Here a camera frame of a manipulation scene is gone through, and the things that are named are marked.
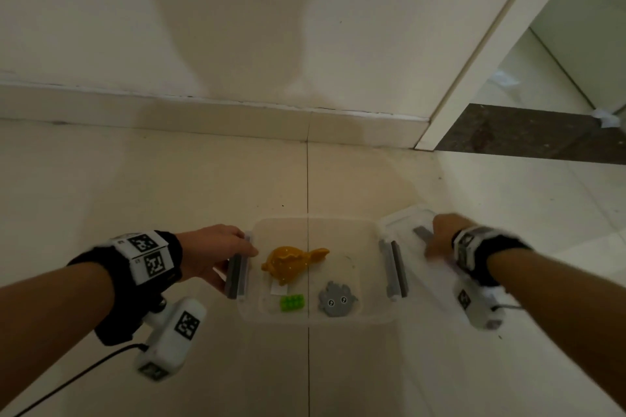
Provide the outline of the grey box latch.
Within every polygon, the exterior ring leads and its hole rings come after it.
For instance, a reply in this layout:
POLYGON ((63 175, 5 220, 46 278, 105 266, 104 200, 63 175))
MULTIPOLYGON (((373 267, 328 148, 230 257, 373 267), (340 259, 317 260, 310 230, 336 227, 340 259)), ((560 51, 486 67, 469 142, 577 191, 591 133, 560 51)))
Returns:
POLYGON ((225 279, 225 294, 230 300, 243 300, 246 298, 250 256, 235 254, 228 260, 228 268, 225 279))
POLYGON ((395 240, 381 240, 380 250, 384 256, 387 277, 387 297, 391 301, 397 301, 407 297, 409 285, 399 244, 395 240))

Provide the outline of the crumpled white paper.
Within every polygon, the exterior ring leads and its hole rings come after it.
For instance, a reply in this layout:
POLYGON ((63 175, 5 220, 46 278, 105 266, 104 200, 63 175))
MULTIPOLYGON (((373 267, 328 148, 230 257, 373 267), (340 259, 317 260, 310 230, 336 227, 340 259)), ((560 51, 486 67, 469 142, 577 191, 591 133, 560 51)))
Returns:
POLYGON ((622 120, 621 118, 604 109, 597 108, 593 110, 590 114, 594 119, 598 120, 600 124, 600 128, 621 128, 622 120))

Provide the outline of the white door frame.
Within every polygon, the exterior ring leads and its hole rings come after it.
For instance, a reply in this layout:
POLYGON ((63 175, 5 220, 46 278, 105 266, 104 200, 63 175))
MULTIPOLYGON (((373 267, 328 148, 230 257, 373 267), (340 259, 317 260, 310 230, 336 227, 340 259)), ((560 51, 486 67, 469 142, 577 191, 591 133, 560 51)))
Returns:
POLYGON ((416 151, 432 152, 549 0, 506 0, 431 116, 416 151))

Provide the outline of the beige tile baseboard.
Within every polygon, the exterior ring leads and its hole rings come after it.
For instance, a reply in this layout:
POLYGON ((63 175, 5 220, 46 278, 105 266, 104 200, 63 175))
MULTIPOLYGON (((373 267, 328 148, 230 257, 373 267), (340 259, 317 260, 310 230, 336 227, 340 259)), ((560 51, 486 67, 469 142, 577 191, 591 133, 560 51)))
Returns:
POLYGON ((0 83, 0 119, 412 149, 429 122, 387 113, 0 83))

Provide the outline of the grey toy creature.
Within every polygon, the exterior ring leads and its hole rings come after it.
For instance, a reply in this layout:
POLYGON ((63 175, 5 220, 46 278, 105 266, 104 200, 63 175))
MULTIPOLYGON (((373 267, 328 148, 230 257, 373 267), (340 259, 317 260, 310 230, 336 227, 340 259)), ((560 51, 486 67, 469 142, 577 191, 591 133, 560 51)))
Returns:
POLYGON ((359 299, 347 284, 330 280, 318 296, 318 309, 330 318, 348 316, 359 299))

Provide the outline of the person's right hand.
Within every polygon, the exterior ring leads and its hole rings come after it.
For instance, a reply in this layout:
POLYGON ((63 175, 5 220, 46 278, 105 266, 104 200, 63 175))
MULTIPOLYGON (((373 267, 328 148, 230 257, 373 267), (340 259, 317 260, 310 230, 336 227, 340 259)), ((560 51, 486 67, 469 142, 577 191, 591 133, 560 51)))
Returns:
POLYGON ((448 238, 448 258, 453 256, 453 237, 462 230, 477 226, 473 220, 456 213, 437 214, 433 219, 433 235, 448 238))

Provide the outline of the clear plastic box lid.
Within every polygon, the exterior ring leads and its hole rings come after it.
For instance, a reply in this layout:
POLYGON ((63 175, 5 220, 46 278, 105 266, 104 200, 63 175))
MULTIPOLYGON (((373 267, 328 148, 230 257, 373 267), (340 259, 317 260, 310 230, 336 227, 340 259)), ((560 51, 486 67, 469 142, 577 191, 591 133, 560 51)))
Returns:
POLYGON ((434 216, 425 205, 417 204, 383 217, 377 223, 383 250, 391 254, 393 265, 396 258, 401 260, 408 296, 418 291, 428 293, 447 318, 468 324, 455 295, 459 272, 446 261, 428 261, 425 257, 433 237, 434 216))

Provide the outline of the clear plastic storage box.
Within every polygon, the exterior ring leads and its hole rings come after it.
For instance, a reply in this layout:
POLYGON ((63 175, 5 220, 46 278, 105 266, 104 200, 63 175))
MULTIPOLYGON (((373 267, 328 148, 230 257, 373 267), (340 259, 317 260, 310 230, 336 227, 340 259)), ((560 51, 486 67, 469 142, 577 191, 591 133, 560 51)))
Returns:
POLYGON ((246 298, 237 300, 240 315, 251 323, 298 324, 306 326, 340 324, 384 324, 395 319, 400 301, 386 294, 387 277, 380 250, 382 234, 374 221, 340 217, 274 217, 258 221, 247 234, 259 255, 250 259, 246 298), (312 264, 293 282, 279 286, 261 264, 281 246, 303 251, 330 250, 326 259, 312 264), (352 312, 330 318, 318 309, 318 296, 333 280, 347 284, 359 299, 352 312), (281 312, 283 295, 302 294, 304 309, 281 312))

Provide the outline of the person's left forearm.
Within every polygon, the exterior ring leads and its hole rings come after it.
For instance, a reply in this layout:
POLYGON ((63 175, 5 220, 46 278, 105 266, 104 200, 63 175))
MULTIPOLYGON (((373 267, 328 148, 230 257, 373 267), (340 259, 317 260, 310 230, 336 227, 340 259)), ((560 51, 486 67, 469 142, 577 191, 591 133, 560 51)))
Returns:
POLYGON ((0 411, 112 310, 106 270, 80 263, 0 287, 0 411))

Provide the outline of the yellow toy dinosaur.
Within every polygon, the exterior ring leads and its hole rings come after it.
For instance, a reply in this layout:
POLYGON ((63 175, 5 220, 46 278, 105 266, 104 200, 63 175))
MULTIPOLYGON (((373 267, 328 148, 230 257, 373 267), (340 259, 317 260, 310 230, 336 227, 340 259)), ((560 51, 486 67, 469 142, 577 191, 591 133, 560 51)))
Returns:
POLYGON ((281 246, 268 255, 265 262, 261 264, 261 270, 269 273, 279 286, 285 286, 312 264, 323 262, 329 253, 330 250, 326 248, 303 251, 297 247, 281 246))

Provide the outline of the dark stone door threshold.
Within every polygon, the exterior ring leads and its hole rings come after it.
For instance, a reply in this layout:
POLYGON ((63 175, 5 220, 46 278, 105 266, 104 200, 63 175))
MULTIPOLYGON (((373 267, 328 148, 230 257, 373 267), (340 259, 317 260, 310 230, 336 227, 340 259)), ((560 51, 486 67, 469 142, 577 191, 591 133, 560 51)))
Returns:
POLYGON ((591 115, 468 104, 435 151, 626 165, 626 133, 591 115))

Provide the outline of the person's right forearm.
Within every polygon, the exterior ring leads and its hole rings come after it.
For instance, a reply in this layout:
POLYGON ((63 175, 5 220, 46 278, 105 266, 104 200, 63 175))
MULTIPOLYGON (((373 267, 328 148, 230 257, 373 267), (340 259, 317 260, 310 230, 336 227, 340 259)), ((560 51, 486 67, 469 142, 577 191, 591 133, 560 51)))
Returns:
POLYGON ((626 412, 626 287, 528 249, 490 255, 487 266, 544 334, 626 412))

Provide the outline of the person's left hand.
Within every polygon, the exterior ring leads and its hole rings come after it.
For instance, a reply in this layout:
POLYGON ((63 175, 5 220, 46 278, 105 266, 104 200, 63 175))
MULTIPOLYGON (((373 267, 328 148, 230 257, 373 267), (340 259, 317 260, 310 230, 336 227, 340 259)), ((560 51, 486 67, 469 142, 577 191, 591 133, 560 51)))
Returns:
POLYGON ((216 224, 175 236, 183 252, 179 283, 193 278, 205 281, 207 265, 228 261, 235 254, 254 257, 259 253, 244 232, 234 225, 216 224))

